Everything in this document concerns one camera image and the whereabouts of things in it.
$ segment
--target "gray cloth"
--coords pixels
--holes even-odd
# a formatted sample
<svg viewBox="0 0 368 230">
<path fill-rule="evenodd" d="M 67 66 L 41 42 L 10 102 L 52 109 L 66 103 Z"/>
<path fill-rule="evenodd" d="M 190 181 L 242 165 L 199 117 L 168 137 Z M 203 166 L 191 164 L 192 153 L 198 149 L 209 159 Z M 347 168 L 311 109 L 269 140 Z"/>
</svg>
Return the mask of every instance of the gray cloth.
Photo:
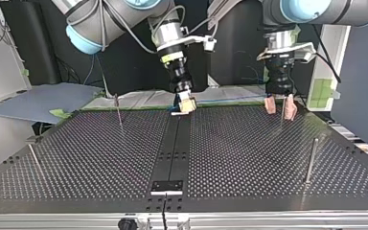
<svg viewBox="0 0 368 230">
<path fill-rule="evenodd" d="M 62 109 L 66 113 L 91 102 L 102 89 L 72 83 L 40 85 L 0 104 L 0 117 L 57 124 L 60 118 L 50 113 Z"/>
<path fill-rule="evenodd" d="M 253 103 L 265 100 L 265 90 L 258 86 L 231 86 L 208 88 L 202 93 L 194 93 L 198 104 Z M 147 107 L 172 106 L 174 94 L 166 91 L 132 92 L 119 97 L 120 108 L 138 109 Z M 115 107 L 112 99 L 98 98 L 83 109 L 106 109 Z"/>
</svg>

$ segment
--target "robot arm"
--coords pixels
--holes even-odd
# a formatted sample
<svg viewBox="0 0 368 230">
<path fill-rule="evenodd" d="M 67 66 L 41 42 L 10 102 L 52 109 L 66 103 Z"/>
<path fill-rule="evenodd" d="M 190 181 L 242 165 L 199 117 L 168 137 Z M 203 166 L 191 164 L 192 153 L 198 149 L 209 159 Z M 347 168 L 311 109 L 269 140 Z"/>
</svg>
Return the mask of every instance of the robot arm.
<svg viewBox="0 0 368 230">
<path fill-rule="evenodd" d="M 149 53 L 158 54 L 171 76 L 171 90 L 180 99 L 181 112 L 196 109 L 191 97 L 192 76 L 186 62 L 187 45 L 203 43 L 212 52 L 216 41 L 210 36 L 189 36 L 181 28 L 173 0 L 52 0 L 67 17 L 67 35 L 83 53 L 94 55 L 125 32 Z M 157 51 L 145 47 L 131 28 L 147 19 Z"/>
<path fill-rule="evenodd" d="M 296 109 L 293 103 L 288 102 L 293 101 L 294 82 L 290 72 L 294 63 L 296 60 L 309 62 L 316 54 L 312 43 L 293 43 L 292 31 L 296 24 L 368 26 L 368 0 L 263 0 L 262 4 L 267 48 L 258 59 L 265 60 L 269 72 L 267 95 L 286 96 L 284 106 L 287 114 L 288 110 Z M 266 107 L 273 106 L 274 98 L 267 98 Z M 290 114 L 286 119 L 293 119 L 293 112 Z"/>
</svg>

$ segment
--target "perforated metal plate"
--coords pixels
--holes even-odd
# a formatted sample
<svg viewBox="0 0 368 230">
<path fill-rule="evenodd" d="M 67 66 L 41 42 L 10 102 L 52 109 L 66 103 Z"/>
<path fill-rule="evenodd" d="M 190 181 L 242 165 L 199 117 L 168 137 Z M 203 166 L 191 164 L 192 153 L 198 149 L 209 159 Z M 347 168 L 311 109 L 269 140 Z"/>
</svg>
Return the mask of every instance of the perforated metal plate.
<svg viewBox="0 0 368 230">
<path fill-rule="evenodd" d="M 368 155 L 311 113 L 259 106 L 83 112 L 0 166 L 0 214 L 161 212 L 152 181 L 183 181 L 167 212 L 368 210 Z M 319 139 L 311 183 L 305 178 Z"/>
<path fill-rule="evenodd" d="M 189 132 L 182 212 L 368 209 L 368 156 L 313 114 L 281 122 L 263 107 L 201 108 Z"/>
<path fill-rule="evenodd" d="M 135 202 L 148 194 L 169 119 L 164 111 L 123 112 L 120 127 L 116 112 L 82 112 L 35 145 L 35 157 L 26 150 L 1 166 L 0 202 L 110 202 L 143 212 Z"/>
</svg>

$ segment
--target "white cable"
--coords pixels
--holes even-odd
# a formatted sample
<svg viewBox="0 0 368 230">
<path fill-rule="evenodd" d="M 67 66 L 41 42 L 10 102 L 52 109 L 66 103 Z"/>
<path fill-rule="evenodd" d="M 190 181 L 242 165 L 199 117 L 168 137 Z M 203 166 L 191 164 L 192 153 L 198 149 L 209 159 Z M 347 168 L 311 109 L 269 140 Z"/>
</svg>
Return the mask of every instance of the white cable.
<svg viewBox="0 0 368 230">
<path fill-rule="evenodd" d="M 91 77 L 92 71 L 94 70 L 94 65 L 95 65 L 95 56 L 92 56 L 92 64 L 91 64 L 91 69 L 89 70 L 88 75 L 85 78 L 85 81 L 83 82 L 83 85 L 86 85 L 86 83 L 89 80 L 89 77 Z"/>
<path fill-rule="evenodd" d="M 118 11 L 116 11 L 116 9 L 107 1 L 107 0 L 103 0 L 108 7 L 113 11 L 113 13 L 119 18 L 119 20 L 122 22 L 122 24 L 124 25 L 125 29 L 130 33 L 130 35 L 136 40 L 136 42 L 148 53 L 150 54 L 157 54 L 157 52 L 149 49 L 148 47 L 146 47 L 143 42 L 136 36 L 136 34 L 131 30 L 131 28 L 129 27 L 129 25 L 127 24 L 127 22 L 124 20 L 124 18 L 118 13 Z"/>
<path fill-rule="evenodd" d="M 212 21 L 212 20 L 216 20 L 215 17 L 208 17 L 207 19 L 203 20 L 202 22 L 200 22 L 197 26 L 195 26 L 192 30 L 190 30 L 190 32 L 188 33 L 188 35 L 194 33 L 195 31 L 197 31 L 201 26 L 205 25 L 206 23 Z M 218 26 L 219 26 L 219 23 L 218 21 L 216 20 L 215 21 L 215 27 L 214 27 L 214 31 L 211 35 L 212 38 L 215 37 L 215 35 L 217 34 L 218 32 Z"/>
<path fill-rule="evenodd" d="M 159 23 L 157 23 L 157 26 L 154 28 L 154 30 L 151 32 L 151 37 L 154 38 L 154 36 L 156 35 L 157 31 L 160 29 L 161 27 L 161 24 L 167 19 L 167 17 L 172 14 L 173 12 L 176 12 L 177 10 L 183 10 L 183 15 L 182 15 L 182 18 L 181 18 L 181 25 L 183 24 L 184 22 L 184 19 L 185 19 L 185 14 L 186 14 L 186 10 L 185 10 L 185 7 L 183 6 L 175 6 L 174 8 L 172 8 L 169 12 L 167 12 L 166 15 L 164 15 L 164 17 L 159 21 Z"/>
</svg>

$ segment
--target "vertical metal pin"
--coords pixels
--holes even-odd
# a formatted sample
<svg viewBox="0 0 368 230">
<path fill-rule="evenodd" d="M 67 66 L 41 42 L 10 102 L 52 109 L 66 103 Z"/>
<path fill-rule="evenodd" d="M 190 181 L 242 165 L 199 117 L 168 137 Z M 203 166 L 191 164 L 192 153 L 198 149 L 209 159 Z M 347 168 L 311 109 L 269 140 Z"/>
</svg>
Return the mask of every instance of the vertical metal pin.
<svg viewBox="0 0 368 230">
<path fill-rule="evenodd" d="M 38 165 L 38 167 L 40 167 L 40 163 L 38 162 L 37 156 L 35 155 L 35 150 L 33 149 L 32 144 L 28 145 L 29 150 L 31 150 L 32 156 L 34 158 L 34 161 L 36 162 L 36 164 Z"/>
<path fill-rule="evenodd" d="M 37 159 L 37 155 L 35 154 L 35 150 L 33 149 L 32 144 L 28 145 L 29 150 L 32 153 L 35 163 L 37 164 L 38 169 L 40 170 L 41 176 L 43 177 L 44 182 L 47 184 L 46 176 L 44 175 L 43 169 L 41 168 L 40 162 Z"/>
<path fill-rule="evenodd" d="M 310 154 L 310 164 L 309 164 L 309 169 L 307 171 L 307 177 L 306 177 L 307 184 L 311 183 L 311 174 L 312 174 L 312 169 L 313 169 L 313 163 L 315 162 L 315 155 L 316 155 L 316 152 L 318 151 L 318 144 L 319 144 L 319 139 L 318 138 L 313 139 L 312 149 L 311 149 L 311 154 Z"/>
<path fill-rule="evenodd" d="M 119 126 L 121 126 L 121 130 L 124 130 L 124 125 L 122 124 L 121 111 L 119 109 L 119 97 L 117 95 L 115 95 L 115 107 L 118 112 Z"/>
<path fill-rule="evenodd" d="M 283 108 L 282 108 L 282 120 L 281 120 L 281 127 L 283 126 L 283 121 L 285 119 L 285 115 L 286 115 L 286 102 L 287 102 L 287 97 L 283 98 Z"/>
</svg>

